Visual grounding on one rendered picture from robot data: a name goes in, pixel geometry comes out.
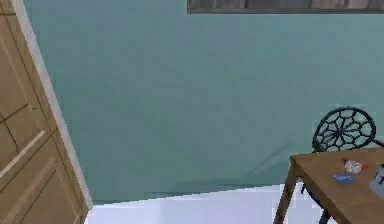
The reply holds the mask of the brown wooden dining table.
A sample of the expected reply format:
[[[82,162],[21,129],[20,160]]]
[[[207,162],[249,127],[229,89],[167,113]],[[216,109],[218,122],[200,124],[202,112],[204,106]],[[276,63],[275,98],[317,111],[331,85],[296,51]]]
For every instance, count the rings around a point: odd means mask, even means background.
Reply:
[[[343,159],[363,162],[367,168],[353,175],[351,184],[340,184],[335,174],[345,172]],[[298,154],[290,157],[291,166],[273,224],[283,224],[296,182],[301,178],[338,224],[384,224],[384,199],[369,183],[384,163],[384,148]]]

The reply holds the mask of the black lattice metal chair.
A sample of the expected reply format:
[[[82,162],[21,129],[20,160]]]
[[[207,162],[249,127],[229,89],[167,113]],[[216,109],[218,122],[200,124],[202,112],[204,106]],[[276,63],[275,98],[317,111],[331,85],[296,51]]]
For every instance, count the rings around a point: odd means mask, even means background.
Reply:
[[[319,122],[312,136],[312,152],[314,154],[328,152],[361,152],[369,153],[378,151],[384,154],[384,142],[376,138],[377,126],[374,119],[365,110],[345,106],[329,111]],[[349,174],[355,181],[349,184],[338,183],[333,176],[331,179],[338,185],[350,186],[357,183],[357,177],[361,174],[352,174],[345,170],[344,159],[351,159],[366,164],[359,158],[342,156],[340,159],[342,171],[337,174]]]

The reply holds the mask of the blue flat card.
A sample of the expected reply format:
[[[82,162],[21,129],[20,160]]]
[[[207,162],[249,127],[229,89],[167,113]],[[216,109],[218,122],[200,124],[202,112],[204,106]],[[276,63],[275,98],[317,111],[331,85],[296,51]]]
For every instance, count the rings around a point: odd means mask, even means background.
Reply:
[[[355,181],[355,179],[349,174],[335,174],[333,178],[341,184],[349,184]]]

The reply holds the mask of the tan wooden room door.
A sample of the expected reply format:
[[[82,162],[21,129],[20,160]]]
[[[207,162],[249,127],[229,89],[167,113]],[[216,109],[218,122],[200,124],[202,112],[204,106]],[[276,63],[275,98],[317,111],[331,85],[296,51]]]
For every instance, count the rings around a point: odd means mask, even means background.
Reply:
[[[0,0],[0,224],[85,224],[91,207],[24,0]]]

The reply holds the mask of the red and white small object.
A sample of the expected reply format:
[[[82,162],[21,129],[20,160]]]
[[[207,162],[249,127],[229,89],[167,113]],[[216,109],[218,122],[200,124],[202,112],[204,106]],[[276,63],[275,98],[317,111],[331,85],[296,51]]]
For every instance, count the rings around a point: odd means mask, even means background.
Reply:
[[[365,170],[368,168],[366,164],[360,163],[359,161],[356,161],[356,160],[344,159],[343,162],[344,162],[345,170],[352,174],[358,174],[362,170]]]

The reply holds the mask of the grey box alarm clock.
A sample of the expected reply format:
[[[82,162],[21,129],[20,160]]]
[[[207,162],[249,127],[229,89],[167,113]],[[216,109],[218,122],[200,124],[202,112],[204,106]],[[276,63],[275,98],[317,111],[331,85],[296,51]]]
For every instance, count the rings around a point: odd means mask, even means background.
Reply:
[[[369,188],[384,200],[384,164],[381,164],[369,183]]]

